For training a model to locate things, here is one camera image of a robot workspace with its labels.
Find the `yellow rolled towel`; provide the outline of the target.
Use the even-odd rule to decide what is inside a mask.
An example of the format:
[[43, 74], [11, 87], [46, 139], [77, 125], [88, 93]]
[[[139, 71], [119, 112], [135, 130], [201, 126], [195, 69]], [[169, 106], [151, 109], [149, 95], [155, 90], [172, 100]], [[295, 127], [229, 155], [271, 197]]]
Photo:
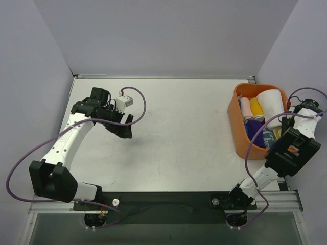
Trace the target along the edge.
[[264, 121], [264, 114], [258, 102], [258, 99], [254, 97], [251, 98], [249, 102], [250, 102], [250, 109], [253, 114], [253, 118], [262, 123]]

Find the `pink rolled towel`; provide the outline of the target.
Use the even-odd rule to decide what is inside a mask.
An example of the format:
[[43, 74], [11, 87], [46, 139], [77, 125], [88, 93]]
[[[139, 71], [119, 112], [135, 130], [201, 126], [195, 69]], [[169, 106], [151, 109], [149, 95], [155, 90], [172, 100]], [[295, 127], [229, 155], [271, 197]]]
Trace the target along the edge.
[[243, 120], [244, 121], [248, 121], [248, 120], [252, 120], [254, 119], [254, 115], [251, 111], [251, 108], [250, 108], [250, 101], [248, 98], [246, 97], [242, 97], [240, 99], [241, 101], [241, 113], [242, 113], [242, 116], [243, 116]]

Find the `aluminium frame rail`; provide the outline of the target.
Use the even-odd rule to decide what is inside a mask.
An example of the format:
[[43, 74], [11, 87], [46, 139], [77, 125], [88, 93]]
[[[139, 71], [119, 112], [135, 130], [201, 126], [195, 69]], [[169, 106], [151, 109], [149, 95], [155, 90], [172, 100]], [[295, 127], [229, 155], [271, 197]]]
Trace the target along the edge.
[[186, 207], [192, 209], [224, 210], [232, 212], [260, 212], [266, 206], [267, 212], [302, 212], [303, 206], [296, 191], [263, 191], [262, 196], [247, 207], [236, 206], [222, 202], [228, 192], [105, 192], [106, 203], [123, 212], [123, 209], [143, 209], [153, 207]]

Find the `orange cloth pile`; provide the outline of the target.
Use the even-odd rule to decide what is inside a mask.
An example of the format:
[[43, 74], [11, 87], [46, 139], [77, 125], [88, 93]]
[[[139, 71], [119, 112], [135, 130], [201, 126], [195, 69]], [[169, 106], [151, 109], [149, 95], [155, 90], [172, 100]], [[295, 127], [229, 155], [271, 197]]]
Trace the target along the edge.
[[275, 141], [277, 141], [282, 135], [282, 128], [281, 127], [274, 128], [273, 129], [273, 134], [274, 134]]

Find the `purple rolled towel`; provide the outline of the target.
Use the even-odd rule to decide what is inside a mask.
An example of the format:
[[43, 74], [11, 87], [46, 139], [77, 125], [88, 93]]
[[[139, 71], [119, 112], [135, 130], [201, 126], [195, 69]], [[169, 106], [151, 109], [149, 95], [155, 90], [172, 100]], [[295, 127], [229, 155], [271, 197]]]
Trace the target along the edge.
[[[247, 133], [249, 140], [253, 139], [253, 137], [259, 131], [261, 126], [262, 126], [261, 122], [257, 121], [257, 120], [248, 120], [245, 123], [245, 129], [246, 129], [246, 133]], [[254, 140], [253, 144], [260, 148], [266, 148], [262, 132], [259, 132], [259, 134], [256, 137], [256, 139]]]

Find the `white towel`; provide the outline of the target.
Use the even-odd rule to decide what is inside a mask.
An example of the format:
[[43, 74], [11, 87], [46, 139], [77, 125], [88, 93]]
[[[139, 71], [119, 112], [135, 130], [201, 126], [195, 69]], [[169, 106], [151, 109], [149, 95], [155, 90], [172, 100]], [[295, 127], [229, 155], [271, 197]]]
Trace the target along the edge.
[[278, 89], [265, 90], [258, 94], [256, 98], [263, 111], [265, 122], [278, 114], [284, 113], [283, 99]]

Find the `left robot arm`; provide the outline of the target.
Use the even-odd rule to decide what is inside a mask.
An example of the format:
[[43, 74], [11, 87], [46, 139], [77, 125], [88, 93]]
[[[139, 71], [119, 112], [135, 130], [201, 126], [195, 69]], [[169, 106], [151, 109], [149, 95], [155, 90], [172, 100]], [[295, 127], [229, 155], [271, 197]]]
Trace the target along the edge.
[[34, 193], [38, 197], [69, 203], [85, 200], [91, 210], [103, 205], [100, 186], [77, 181], [70, 172], [73, 158], [87, 133], [95, 123], [88, 118], [101, 119], [106, 130], [119, 138], [132, 138], [133, 115], [128, 115], [125, 126], [119, 126], [124, 111], [133, 104], [133, 99], [122, 93], [108, 104], [109, 92], [94, 87], [90, 97], [76, 102], [65, 126], [66, 133], [60, 136], [40, 161], [33, 161], [29, 173]]

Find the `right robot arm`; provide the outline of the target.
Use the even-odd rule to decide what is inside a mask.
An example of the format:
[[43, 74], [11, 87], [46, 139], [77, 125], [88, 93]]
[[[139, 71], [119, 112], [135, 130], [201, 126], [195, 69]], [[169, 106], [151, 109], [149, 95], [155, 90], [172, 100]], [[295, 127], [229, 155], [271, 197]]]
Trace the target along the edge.
[[323, 111], [313, 99], [305, 99], [291, 113], [281, 113], [282, 135], [270, 147], [264, 165], [255, 174], [237, 184], [225, 197], [213, 201], [224, 209], [246, 209], [271, 182], [294, 176], [318, 152], [315, 128]]

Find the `blue patterned rolled towel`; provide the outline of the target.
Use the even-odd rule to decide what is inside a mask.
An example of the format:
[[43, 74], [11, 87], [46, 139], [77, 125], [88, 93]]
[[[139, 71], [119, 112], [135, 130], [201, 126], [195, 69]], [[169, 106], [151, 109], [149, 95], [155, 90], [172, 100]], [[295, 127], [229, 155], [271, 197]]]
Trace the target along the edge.
[[271, 148], [275, 144], [273, 132], [268, 127], [265, 127], [263, 128], [262, 133], [263, 133], [265, 148], [267, 149]]

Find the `black base mat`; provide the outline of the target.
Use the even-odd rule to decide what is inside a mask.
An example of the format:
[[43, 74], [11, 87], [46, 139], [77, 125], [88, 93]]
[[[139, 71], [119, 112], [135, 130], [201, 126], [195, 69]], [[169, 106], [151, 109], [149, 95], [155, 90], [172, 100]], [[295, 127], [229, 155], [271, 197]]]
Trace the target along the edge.
[[104, 192], [103, 204], [76, 201], [73, 210], [95, 215], [104, 211], [106, 223], [120, 219], [121, 224], [222, 224], [227, 213], [256, 210], [254, 201], [231, 203], [227, 191], [205, 192]]

